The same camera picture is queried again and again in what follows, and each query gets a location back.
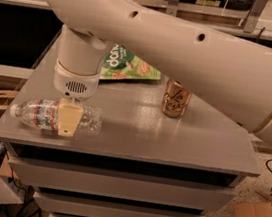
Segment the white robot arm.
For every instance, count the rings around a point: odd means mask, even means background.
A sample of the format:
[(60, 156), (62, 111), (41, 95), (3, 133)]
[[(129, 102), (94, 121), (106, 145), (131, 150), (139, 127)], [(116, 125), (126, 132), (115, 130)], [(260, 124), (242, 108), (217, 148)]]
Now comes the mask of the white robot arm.
[(119, 44), (272, 147), (272, 49), (171, 17), (133, 0), (47, 0), (63, 24), (55, 87), (86, 85)]

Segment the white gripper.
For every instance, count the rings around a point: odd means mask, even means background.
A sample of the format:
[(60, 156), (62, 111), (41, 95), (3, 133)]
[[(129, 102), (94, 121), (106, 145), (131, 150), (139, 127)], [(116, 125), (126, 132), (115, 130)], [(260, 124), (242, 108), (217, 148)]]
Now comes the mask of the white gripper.
[[(100, 74), (79, 75), (68, 71), (57, 61), (54, 70), (54, 87), (65, 97), (88, 100), (98, 88)], [(58, 134), (72, 137), (81, 121), (84, 110), (75, 99), (62, 98), (58, 107)]]

